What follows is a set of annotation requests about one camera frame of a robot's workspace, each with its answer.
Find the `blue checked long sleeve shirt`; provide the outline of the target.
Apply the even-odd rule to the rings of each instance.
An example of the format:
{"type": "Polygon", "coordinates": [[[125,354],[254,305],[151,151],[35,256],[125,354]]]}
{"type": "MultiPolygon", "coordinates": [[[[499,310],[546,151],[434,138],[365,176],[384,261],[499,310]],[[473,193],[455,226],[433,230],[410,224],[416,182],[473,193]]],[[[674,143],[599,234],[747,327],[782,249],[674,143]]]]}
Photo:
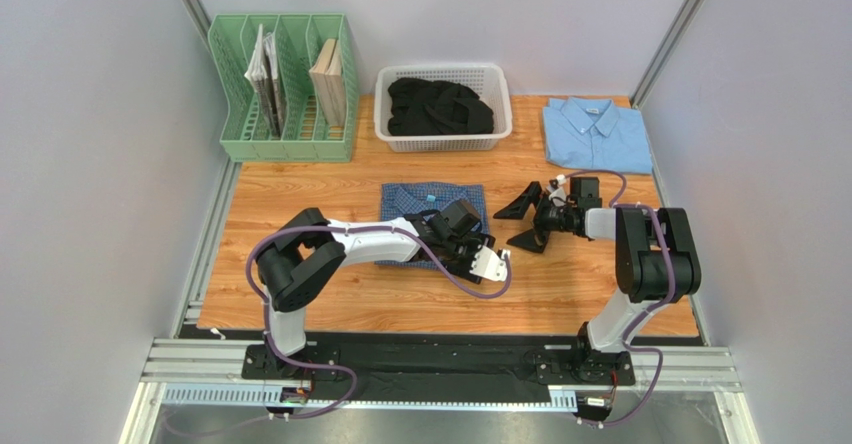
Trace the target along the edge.
{"type": "Polygon", "coordinates": [[[466,200],[476,209],[480,216],[480,224],[476,230],[489,234],[482,184],[385,183],[381,186],[380,220],[387,221],[405,214],[418,214],[424,211],[443,211],[457,200],[466,200]]]}

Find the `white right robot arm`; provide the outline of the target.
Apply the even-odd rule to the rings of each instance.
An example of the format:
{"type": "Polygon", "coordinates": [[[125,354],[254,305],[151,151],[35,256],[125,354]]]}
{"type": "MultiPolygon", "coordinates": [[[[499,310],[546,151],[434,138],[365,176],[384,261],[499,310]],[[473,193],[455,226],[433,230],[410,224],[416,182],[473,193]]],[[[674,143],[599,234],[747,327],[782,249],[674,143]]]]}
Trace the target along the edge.
{"type": "Polygon", "coordinates": [[[682,208],[645,204],[605,203],[593,172],[560,175],[547,185],[531,182],[513,201],[495,213],[502,220],[533,215],[528,230],[508,243],[543,253],[553,233],[570,233],[590,241],[614,243],[617,289],[604,309],[584,323],[572,357],[577,365],[613,362],[619,369],[627,357],[661,349],[638,347],[638,331],[660,310],[696,293],[702,272],[687,213],[682,208]]]}

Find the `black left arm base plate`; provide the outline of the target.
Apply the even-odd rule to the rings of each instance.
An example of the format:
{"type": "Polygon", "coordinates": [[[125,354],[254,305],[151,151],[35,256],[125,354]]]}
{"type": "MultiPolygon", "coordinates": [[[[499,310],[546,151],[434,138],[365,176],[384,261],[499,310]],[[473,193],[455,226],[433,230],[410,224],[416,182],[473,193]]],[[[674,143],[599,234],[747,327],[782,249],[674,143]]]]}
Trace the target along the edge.
{"type": "MultiPolygon", "coordinates": [[[[338,347],[319,346],[310,343],[291,359],[308,364],[336,365],[340,359],[338,347]]],[[[247,347],[242,363],[241,377],[247,380],[308,380],[311,376],[319,381],[334,381],[346,377],[337,370],[306,369],[288,364],[277,357],[266,344],[247,347]]]]}

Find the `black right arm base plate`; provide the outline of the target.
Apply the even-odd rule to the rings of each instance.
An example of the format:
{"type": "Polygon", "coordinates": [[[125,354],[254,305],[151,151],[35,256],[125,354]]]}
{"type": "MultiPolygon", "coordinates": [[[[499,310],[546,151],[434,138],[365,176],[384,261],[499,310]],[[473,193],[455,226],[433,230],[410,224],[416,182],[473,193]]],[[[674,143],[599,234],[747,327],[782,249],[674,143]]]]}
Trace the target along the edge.
{"type": "Polygon", "coordinates": [[[636,383],[627,352],[579,349],[533,349],[524,355],[534,379],[545,385],[631,386],[636,383]]]}

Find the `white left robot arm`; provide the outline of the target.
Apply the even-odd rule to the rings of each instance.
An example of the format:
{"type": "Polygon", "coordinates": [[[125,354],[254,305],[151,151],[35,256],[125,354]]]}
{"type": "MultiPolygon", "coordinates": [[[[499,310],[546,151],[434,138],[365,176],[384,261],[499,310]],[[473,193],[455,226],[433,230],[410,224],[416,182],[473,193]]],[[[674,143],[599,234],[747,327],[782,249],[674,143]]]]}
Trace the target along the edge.
{"type": "Polygon", "coordinates": [[[502,296],[510,284],[509,254],[493,246],[479,213],[464,199],[382,222],[343,222],[307,208],[254,247],[245,274],[263,302],[268,347],[291,357],[307,344],[307,306],[339,269],[430,261],[462,291],[484,299],[473,285],[500,282],[496,294],[502,296]]]}

